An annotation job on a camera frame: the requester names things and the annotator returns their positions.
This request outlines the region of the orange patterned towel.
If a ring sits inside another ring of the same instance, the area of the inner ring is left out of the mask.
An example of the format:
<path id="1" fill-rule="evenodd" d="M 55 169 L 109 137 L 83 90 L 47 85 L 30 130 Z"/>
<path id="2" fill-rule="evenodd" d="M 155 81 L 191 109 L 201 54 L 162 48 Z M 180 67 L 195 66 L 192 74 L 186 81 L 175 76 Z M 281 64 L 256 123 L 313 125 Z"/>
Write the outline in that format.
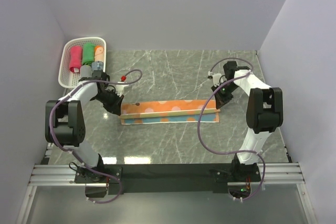
<path id="1" fill-rule="evenodd" d="M 196 123 L 206 100 L 168 100 L 124 103 L 121 124 Z"/>

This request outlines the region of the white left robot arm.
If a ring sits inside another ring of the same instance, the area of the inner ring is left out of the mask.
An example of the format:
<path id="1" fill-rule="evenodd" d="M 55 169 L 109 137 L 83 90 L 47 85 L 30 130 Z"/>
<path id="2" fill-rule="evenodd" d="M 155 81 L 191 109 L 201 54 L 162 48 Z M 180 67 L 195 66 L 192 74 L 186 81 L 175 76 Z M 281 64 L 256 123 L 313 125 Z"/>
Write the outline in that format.
<path id="1" fill-rule="evenodd" d="M 107 179 L 120 180 L 105 168 L 102 157 L 85 140 L 86 126 L 83 107 L 90 101 L 99 101 L 114 115 L 121 114 L 126 76 L 119 82 L 110 82 L 108 74 L 95 70 L 90 77 L 82 77 L 76 87 L 58 100 L 46 103 L 45 137 L 62 151 L 72 154 L 78 161 L 78 176 L 99 183 Z"/>

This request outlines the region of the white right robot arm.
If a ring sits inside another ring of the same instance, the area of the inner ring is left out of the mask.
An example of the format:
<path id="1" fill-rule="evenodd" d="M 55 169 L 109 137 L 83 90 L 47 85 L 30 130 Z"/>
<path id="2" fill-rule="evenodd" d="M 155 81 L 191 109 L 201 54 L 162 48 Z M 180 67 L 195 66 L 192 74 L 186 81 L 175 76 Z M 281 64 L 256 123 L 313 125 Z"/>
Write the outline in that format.
<path id="1" fill-rule="evenodd" d="M 238 88 L 248 95 L 248 131 L 240 152 L 232 160 L 229 172 L 231 178 L 242 182 L 247 177 L 259 174 L 257 154 L 267 138 L 283 123 L 282 90 L 265 84 L 249 67 L 239 66 L 236 61 L 225 63 L 223 69 L 224 74 L 213 73 L 211 70 L 208 72 L 208 78 L 213 81 L 211 89 L 215 93 L 216 108 L 220 109 L 228 104 Z"/>

